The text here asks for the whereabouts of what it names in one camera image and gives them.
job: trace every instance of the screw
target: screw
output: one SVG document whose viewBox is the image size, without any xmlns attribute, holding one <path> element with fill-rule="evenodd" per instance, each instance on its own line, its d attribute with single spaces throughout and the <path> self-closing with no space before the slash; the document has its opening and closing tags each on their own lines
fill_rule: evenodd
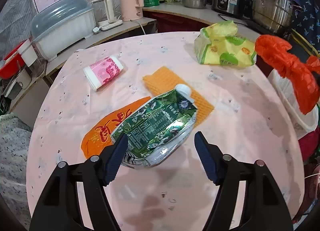
<svg viewBox="0 0 320 231">
<path fill-rule="evenodd" d="M 91 158 L 90 158 L 90 161 L 92 161 L 92 162 L 96 162 L 98 160 L 99 160 L 99 156 L 98 155 L 91 156 Z"/>
<path fill-rule="evenodd" d="M 63 162 L 63 161 L 58 163 L 59 168 L 63 168 L 65 165 L 66 165 L 66 162 Z"/>
<path fill-rule="evenodd" d="M 264 166 L 264 161 L 262 161 L 262 160 L 257 160 L 256 163 L 258 166 Z"/>
<path fill-rule="evenodd" d="M 224 154 L 224 155 L 222 156 L 222 159 L 224 159 L 225 161 L 231 161 L 232 157 L 231 157 L 231 155 L 229 155 L 229 154 Z"/>
</svg>

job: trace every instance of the orange sponge cloth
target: orange sponge cloth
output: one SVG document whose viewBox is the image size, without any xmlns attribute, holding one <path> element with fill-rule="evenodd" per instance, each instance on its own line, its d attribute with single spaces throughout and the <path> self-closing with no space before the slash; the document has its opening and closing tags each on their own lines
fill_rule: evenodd
<svg viewBox="0 0 320 231">
<path fill-rule="evenodd" d="M 174 72 L 163 66 L 152 75 L 146 75 L 143 81 L 149 91 L 154 95 L 158 96 L 169 90 L 174 89 L 177 84 L 185 84 L 189 86 L 183 79 L 181 79 Z M 202 97 L 197 91 L 192 89 L 191 98 L 195 100 L 195 105 L 198 108 L 195 127 L 201 124 L 206 117 L 214 110 L 214 106 L 211 105 L 204 97 Z"/>
</svg>

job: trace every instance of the orange paper bag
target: orange paper bag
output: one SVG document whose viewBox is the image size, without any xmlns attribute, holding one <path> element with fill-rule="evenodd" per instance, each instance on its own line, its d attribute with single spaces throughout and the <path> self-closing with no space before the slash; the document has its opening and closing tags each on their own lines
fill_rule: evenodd
<svg viewBox="0 0 320 231">
<path fill-rule="evenodd" d="M 145 104 L 151 97 L 139 99 L 119 110 L 113 111 L 99 121 L 83 138 L 81 149 L 88 159 L 92 155 L 99 155 L 103 148 L 112 145 L 110 134 L 128 116 Z"/>
</svg>

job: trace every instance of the electric kettle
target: electric kettle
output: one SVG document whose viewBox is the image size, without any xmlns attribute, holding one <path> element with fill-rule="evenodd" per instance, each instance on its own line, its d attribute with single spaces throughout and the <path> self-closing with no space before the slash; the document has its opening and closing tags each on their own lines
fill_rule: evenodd
<svg viewBox="0 0 320 231">
<path fill-rule="evenodd" d="M 105 26 L 116 21 L 114 0 L 92 0 L 97 26 Z"/>
<path fill-rule="evenodd" d="M 143 0 L 120 0 L 120 3 L 123 21 L 137 20 L 143 17 Z"/>
</svg>

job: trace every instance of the red container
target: red container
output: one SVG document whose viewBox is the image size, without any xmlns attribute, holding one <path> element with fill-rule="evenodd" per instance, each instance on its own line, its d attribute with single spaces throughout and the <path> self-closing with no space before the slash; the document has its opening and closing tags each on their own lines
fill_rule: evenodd
<svg viewBox="0 0 320 231">
<path fill-rule="evenodd" d="M 24 41 L 20 42 L 15 49 L 13 49 L 5 58 L 4 60 L 9 59 L 17 50 L 18 48 L 24 43 Z M 22 68 L 25 65 L 25 62 L 22 60 L 22 57 L 20 54 L 15 54 L 15 56 L 0 69 L 0 78 L 2 79 L 9 79 L 13 75 L 15 75 L 19 68 L 17 61 L 19 61 L 20 67 Z"/>
</svg>

